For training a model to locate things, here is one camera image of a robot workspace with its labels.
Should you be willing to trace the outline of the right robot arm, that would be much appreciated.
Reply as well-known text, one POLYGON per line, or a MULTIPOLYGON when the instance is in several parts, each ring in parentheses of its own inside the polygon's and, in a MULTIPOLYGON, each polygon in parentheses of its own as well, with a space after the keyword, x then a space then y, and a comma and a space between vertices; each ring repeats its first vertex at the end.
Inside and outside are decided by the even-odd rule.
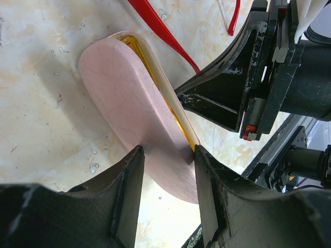
POLYGON ((175 93, 183 108, 247 141, 279 112, 330 121, 330 44, 295 41, 298 1, 254 1, 238 36, 175 93))

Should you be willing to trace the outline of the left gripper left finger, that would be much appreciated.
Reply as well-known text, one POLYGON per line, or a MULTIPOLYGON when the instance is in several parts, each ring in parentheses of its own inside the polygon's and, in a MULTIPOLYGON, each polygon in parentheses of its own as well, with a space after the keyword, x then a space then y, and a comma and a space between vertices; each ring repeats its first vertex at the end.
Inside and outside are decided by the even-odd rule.
POLYGON ((1 247, 134 247, 144 150, 67 192, 1 185, 1 247))

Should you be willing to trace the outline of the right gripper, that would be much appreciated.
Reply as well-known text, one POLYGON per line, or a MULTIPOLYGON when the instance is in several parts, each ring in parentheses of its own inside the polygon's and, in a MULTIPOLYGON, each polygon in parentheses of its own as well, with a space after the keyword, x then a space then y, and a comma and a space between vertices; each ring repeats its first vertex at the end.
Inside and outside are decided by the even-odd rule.
POLYGON ((230 45, 176 88, 183 108, 238 132, 248 80, 240 137, 258 141, 269 134, 300 66, 303 49, 294 41, 298 24, 296 1, 270 1, 268 12, 249 12, 230 45))

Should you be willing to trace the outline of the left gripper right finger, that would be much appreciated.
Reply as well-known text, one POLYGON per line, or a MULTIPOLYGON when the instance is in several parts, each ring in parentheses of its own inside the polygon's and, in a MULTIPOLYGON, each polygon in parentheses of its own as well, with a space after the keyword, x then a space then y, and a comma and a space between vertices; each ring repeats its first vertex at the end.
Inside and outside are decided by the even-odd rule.
POLYGON ((330 190, 280 193, 194 151, 205 247, 330 247, 330 190))

